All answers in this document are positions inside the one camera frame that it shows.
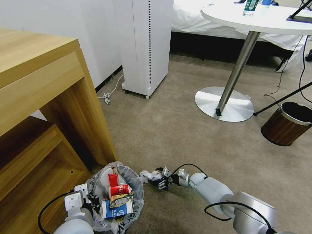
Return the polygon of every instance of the white bedsheet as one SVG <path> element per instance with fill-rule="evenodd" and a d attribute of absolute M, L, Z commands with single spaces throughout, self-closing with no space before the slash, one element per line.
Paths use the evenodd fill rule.
<path fill-rule="evenodd" d="M 233 0 L 174 0 L 172 31 L 245 39 L 248 31 L 223 26 L 202 17 L 201 10 L 203 7 L 211 3 L 218 4 L 220 1 L 233 2 Z M 287 63 L 285 68 L 287 69 L 301 61 L 305 39 L 306 36 L 261 33 L 258 40 L 271 42 L 286 50 L 296 48 Z"/>

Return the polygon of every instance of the black cord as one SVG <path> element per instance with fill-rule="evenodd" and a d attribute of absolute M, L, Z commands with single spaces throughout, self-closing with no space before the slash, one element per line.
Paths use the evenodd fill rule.
<path fill-rule="evenodd" d="M 43 212 L 46 210 L 46 208 L 48 208 L 49 205 L 51 205 L 53 202 L 55 202 L 57 199 L 61 198 L 61 197 L 64 197 L 66 196 L 67 194 L 73 192 L 74 190 L 71 190 L 67 193 L 63 193 L 59 196 L 57 196 L 56 198 L 54 198 L 53 200 L 49 201 L 49 203 L 47 205 L 44 206 L 44 208 L 40 211 L 39 215 L 38 215 L 38 227 L 40 229 L 40 231 L 43 233 L 43 234 L 50 234 L 49 232 L 47 232 L 41 225 L 41 216 L 43 214 Z"/>
<path fill-rule="evenodd" d="M 246 208 L 252 210 L 252 211 L 255 212 L 257 215 L 259 215 L 259 216 L 265 221 L 265 223 L 267 224 L 267 226 L 268 226 L 268 231 L 267 231 L 266 233 L 276 233 L 276 231 L 271 227 L 269 221 L 268 221 L 262 214 L 260 214 L 260 213 L 259 213 L 258 211 L 256 211 L 254 208 L 252 208 L 252 207 L 250 207 L 250 206 L 248 206 L 248 205 L 246 205 L 246 204 L 244 204 L 244 203 L 233 202 L 233 201 L 229 201 L 229 202 L 228 202 L 228 201 L 226 201 L 226 202 L 223 201 L 223 202 L 218 202 L 218 203 L 214 203 L 214 204 L 211 204 L 211 205 L 207 206 L 207 207 L 204 209 L 204 211 L 205 211 L 206 214 L 208 214 L 208 215 L 210 215 L 210 216 L 212 216 L 212 217 L 214 217 L 214 218 L 216 218 L 216 219 L 218 219 L 218 220 L 221 220 L 221 221 L 228 221 L 228 220 L 230 220 L 231 218 L 228 218 L 228 219 L 221 219 L 221 218 L 216 217 L 216 216 L 210 214 L 209 212 L 207 212 L 207 209 L 209 209 L 209 208 L 211 208 L 211 207 L 213 207 L 213 206 L 216 206 L 216 205 L 225 205 L 225 204 L 240 205 L 240 206 L 243 206 L 243 207 L 246 207 Z"/>
<path fill-rule="evenodd" d="M 300 43 L 302 37 L 303 37 L 303 36 L 301 36 L 301 38 L 300 38 L 298 44 L 297 44 L 296 47 L 293 49 L 293 52 L 296 50 L 296 48 L 297 48 L 297 46 L 299 45 L 299 43 Z M 284 69 L 287 67 L 288 61 L 289 61 L 289 59 L 287 59 L 287 62 L 286 62 L 286 64 L 285 64 L 285 66 L 283 67 L 282 72 L 280 73 L 279 85 L 277 86 L 277 90 L 276 90 L 275 92 L 273 92 L 273 93 L 267 93 L 267 94 L 265 94 L 265 95 L 263 95 L 263 96 L 265 96 L 265 97 L 271 97 L 271 98 L 274 99 L 274 101 L 276 101 L 275 97 L 271 96 L 271 94 L 277 93 L 277 92 L 280 90 L 280 84 L 281 84 L 281 82 L 282 82 L 283 72 L 284 72 Z"/>
<path fill-rule="evenodd" d="M 305 1 L 304 1 L 304 0 L 301 0 L 300 7 L 302 7 L 304 4 L 305 4 Z M 312 5 L 312 3 L 310 3 L 310 5 L 307 5 L 307 6 L 306 6 L 306 8 L 308 8 L 309 11 L 312 11 L 312 10 L 311 10 L 311 5 Z"/>
<path fill-rule="evenodd" d="M 194 164 L 191 164 L 191 163 L 186 163 L 186 164 L 183 164 L 182 166 L 179 166 L 177 169 L 175 169 L 175 171 L 174 171 L 172 174 L 176 173 L 177 170 L 179 170 L 181 167 L 186 166 L 186 165 L 194 166 L 194 167 L 196 167 L 198 170 L 200 170 L 202 173 L 204 173 L 204 172 L 202 171 L 202 169 L 200 169 L 198 166 L 196 166 L 196 165 L 194 165 Z"/>
<path fill-rule="evenodd" d="M 305 45 L 304 45 L 304 47 L 303 47 L 303 53 L 302 53 L 303 70 L 302 70 L 302 72 L 301 72 L 300 79 L 299 79 L 299 88 L 301 88 L 301 79 L 302 79 L 303 73 L 305 72 L 305 69 L 306 69 L 306 66 L 305 66 L 305 64 L 306 64 L 306 63 L 305 63 L 305 50 L 306 50 L 306 47 L 305 47 L 305 46 L 306 46 L 307 40 L 308 40 L 308 36 L 306 37 Z M 301 93 L 302 97 L 303 97 L 305 100 L 307 100 L 308 102 L 311 102 L 311 103 L 312 103 L 312 101 L 310 101 L 309 99 L 307 99 L 307 98 L 303 95 L 302 90 L 300 91 L 300 93 Z"/>

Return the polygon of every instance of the gray carpet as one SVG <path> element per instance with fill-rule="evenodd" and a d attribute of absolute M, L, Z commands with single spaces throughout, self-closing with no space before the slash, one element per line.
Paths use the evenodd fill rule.
<path fill-rule="evenodd" d="M 194 163 L 233 192 L 247 192 L 276 207 L 277 230 L 308 234 L 312 230 L 312 130 L 292 146 L 280 147 L 260 133 L 277 107 L 245 122 L 227 123 L 205 115 L 195 105 L 195 93 L 207 86 L 225 86 L 233 66 L 171 55 L 169 73 L 151 99 L 126 95 L 119 84 L 111 105 L 100 100 L 119 159 L 138 173 Z M 298 88 L 301 69 L 302 64 L 298 64 L 284 73 L 276 98 Z M 304 84 L 311 79 L 311 72 L 312 65 L 307 64 Z M 121 74 L 98 96 L 110 92 Z M 235 90 L 250 95 L 259 110 L 272 103 L 263 95 L 276 90 L 279 76 L 272 67 L 248 65 Z M 311 91 L 305 91 L 310 99 Z M 300 95 L 289 100 L 307 104 Z M 185 168 L 196 172 L 191 166 Z M 232 221 L 221 222 L 206 215 L 205 202 L 191 189 L 173 185 L 169 191 L 158 191 L 144 185 L 144 192 L 143 211 L 128 234 L 235 233 Z"/>

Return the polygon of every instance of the wood grain trash bin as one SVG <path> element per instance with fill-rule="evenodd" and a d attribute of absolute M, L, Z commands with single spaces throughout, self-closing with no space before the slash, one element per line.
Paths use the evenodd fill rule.
<path fill-rule="evenodd" d="M 311 108 L 295 102 L 285 102 L 262 126 L 261 133 L 273 144 L 289 146 L 311 126 Z"/>

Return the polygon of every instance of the black pole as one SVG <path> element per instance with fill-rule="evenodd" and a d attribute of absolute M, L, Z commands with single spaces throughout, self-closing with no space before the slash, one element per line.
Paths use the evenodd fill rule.
<path fill-rule="evenodd" d="M 294 12 L 289 18 L 293 19 L 300 11 L 302 11 L 307 5 L 309 5 L 312 0 L 308 0 L 305 4 L 303 4 L 296 12 Z"/>
<path fill-rule="evenodd" d="M 271 108 L 272 106 L 274 106 L 275 104 L 277 104 L 277 103 L 279 103 L 279 102 L 281 102 L 281 101 L 284 101 L 285 99 L 291 97 L 292 95 L 295 95 L 296 93 L 299 93 L 300 91 L 304 90 L 305 88 L 307 88 L 307 87 L 309 87 L 309 86 L 311 86 L 311 85 L 312 85 L 312 81 L 311 81 L 310 83 L 307 83 L 306 85 L 302 86 L 301 88 L 299 88 L 299 89 L 293 91 L 292 93 L 286 95 L 285 97 L 283 97 L 283 98 L 277 100 L 276 102 L 273 102 L 272 104 L 268 105 L 267 107 L 263 108 L 262 110 L 260 110 L 260 111 L 258 111 L 258 112 L 255 112 L 253 115 L 254 115 L 254 116 L 257 116 L 257 115 L 260 114 L 261 112 L 263 112 L 263 111 L 265 111 L 265 110 Z"/>

